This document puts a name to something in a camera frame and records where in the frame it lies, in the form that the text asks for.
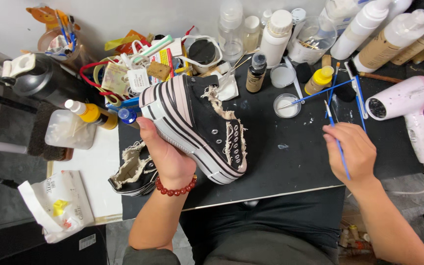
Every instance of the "workbench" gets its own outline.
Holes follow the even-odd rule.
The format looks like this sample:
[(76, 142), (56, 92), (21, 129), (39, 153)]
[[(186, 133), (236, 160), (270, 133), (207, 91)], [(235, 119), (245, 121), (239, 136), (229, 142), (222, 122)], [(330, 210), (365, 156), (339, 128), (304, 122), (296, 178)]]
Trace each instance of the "workbench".
[[(212, 207), (221, 204), (253, 199), (281, 196), (341, 186), (328, 164), (328, 153), (322, 135), (322, 126), (329, 124), (325, 119), (322, 93), (302, 105), (294, 118), (279, 118), (273, 109), (274, 99), (282, 93), (297, 96), (294, 85), (275, 88), (271, 84), (268, 69), (261, 90), (248, 93), (245, 88), (246, 74), (251, 60), (236, 71), (239, 96), (223, 102), (224, 110), (234, 110), (241, 120), (246, 140), (246, 161), (248, 168), (239, 179), (227, 185), (210, 181), (197, 169), (197, 184), (191, 190), (184, 210)], [(320, 68), (320, 62), (312, 66)], [(386, 64), (375, 74), (406, 79), (414, 75), (424, 75), (424, 64), (395, 66)], [(392, 86), (392, 83), (365, 77), (360, 78), (363, 98)], [(340, 100), (332, 103), (335, 122), (350, 122), (361, 125), (356, 101), (345, 103)], [(368, 136), (377, 147), (374, 174), (379, 179), (400, 177), (424, 171), (415, 156), (409, 141), (403, 117), (386, 121), (365, 120)], [(140, 140), (139, 130), (126, 124), (119, 124), (119, 156), (124, 149)], [(122, 218), (132, 219), (148, 200), (142, 197), (121, 196)]]

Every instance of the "wooden brush handle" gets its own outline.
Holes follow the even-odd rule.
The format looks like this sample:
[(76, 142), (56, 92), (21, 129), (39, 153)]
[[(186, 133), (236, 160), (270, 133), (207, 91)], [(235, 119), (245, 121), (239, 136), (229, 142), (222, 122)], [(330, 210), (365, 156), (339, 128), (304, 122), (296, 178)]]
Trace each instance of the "wooden brush handle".
[(370, 73), (365, 73), (365, 72), (360, 72), (359, 73), (360, 76), (364, 76), (367, 78), (372, 78), (372, 79), (378, 79), (378, 80), (383, 80), (383, 81), (387, 81), (387, 82), (391, 82), (394, 84), (400, 83), (403, 80), (401, 79), (397, 79), (397, 78), (393, 78), (393, 77), (388, 77), (388, 76), (383, 76), (383, 75), (374, 75), (374, 74), (370, 74)]

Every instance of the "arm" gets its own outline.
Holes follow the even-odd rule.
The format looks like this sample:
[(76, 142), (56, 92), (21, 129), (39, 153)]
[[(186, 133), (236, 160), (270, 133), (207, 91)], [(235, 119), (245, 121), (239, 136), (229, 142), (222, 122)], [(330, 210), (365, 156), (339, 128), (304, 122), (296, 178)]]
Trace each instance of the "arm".
[[(153, 122), (141, 117), (137, 122), (162, 185), (168, 190), (187, 186), (196, 170), (196, 163), (163, 140)], [(172, 239), (187, 194), (169, 197), (155, 189), (132, 225), (129, 245), (137, 250), (157, 248), (172, 251)]]
[[(353, 193), (377, 257), (403, 264), (424, 264), (424, 244), (387, 197), (374, 176), (376, 148), (360, 126), (323, 126), (330, 166)], [(335, 138), (340, 140), (351, 180), (347, 180)]]

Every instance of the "hand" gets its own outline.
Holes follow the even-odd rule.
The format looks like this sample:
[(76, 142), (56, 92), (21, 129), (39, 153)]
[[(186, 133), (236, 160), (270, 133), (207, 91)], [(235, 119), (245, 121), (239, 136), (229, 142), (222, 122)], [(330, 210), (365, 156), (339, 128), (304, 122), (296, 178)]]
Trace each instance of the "hand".
[(196, 171), (194, 160), (163, 140), (156, 132), (152, 121), (138, 117), (137, 122), (140, 126), (140, 136), (158, 169), (162, 185), (168, 190), (187, 186)]
[[(377, 180), (374, 177), (376, 148), (359, 125), (337, 123), (335, 127), (323, 126), (323, 131), (327, 133), (323, 135), (323, 138), (327, 142), (333, 174), (346, 184), (348, 189), (364, 187), (368, 182)], [(351, 180), (346, 177), (336, 139), (340, 140)]]

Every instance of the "red bead bracelet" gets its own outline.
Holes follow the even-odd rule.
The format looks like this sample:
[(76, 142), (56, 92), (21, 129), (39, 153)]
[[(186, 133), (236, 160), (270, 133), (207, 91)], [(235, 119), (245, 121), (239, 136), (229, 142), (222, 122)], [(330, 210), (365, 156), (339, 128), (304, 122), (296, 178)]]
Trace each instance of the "red bead bracelet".
[(190, 192), (191, 189), (196, 186), (196, 182), (197, 182), (197, 176), (194, 175), (192, 176), (192, 180), (189, 183), (189, 185), (185, 186), (184, 188), (180, 190), (168, 190), (164, 188), (163, 185), (161, 184), (160, 177), (156, 177), (155, 185), (156, 185), (156, 189), (159, 190), (161, 194), (168, 194), (168, 196), (171, 197), (173, 195), (179, 196), (180, 194), (185, 194), (186, 192)]

